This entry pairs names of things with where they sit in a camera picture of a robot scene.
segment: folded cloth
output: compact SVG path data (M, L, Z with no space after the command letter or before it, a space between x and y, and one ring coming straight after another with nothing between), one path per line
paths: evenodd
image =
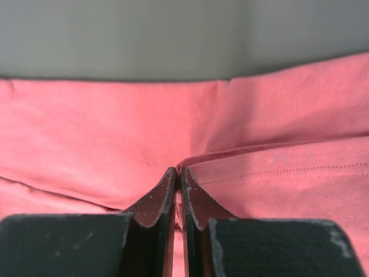
M367 118L369 53L230 81L1 80L0 219L120 211L177 164L237 216L337 222L369 274Z

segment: garment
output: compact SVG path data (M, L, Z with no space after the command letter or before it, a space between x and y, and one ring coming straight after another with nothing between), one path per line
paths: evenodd
M367 118L369 53L230 81L1 80L0 218L120 211L177 164L237 216L337 222L369 274Z

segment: stitching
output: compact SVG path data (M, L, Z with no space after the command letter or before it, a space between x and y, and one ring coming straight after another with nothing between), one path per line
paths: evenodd
M220 180L216 180L216 181L210 181L210 182L202 182L202 184L212 184L212 183L219 183L219 182L224 182L224 181L230 181L233 179L239 179L239 178L243 178L246 176L252 176L252 175L260 175L260 174L265 174L265 173L288 173L288 172L294 172L294 171L306 171L306 170L316 170L316 169L344 169L347 167L357 167L357 166L367 166L368 163L355 163L355 164L346 164L344 166L315 166L315 167L304 167L304 168L300 168L300 169L287 169L287 170L270 170L270 171L257 171L257 172L251 172L251 173L246 173L246 174L242 174L239 176L234 176L234 177L229 177L229 178L224 178L224 179L220 179ZM340 177L340 176L369 176L369 174L343 174L343 175L331 175L331 177ZM326 175L319 175L319 176L315 176L314 178L319 178L319 177L327 177ZM264 179L265 181L272 181L272 180L289 180L289 179L304 179L306 177L296 177L296 178L276 178L276 179Z

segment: gray background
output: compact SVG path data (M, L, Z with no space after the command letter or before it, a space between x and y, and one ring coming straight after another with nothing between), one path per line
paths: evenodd
M0 0L0 77L230 78L369 50L369 0Z

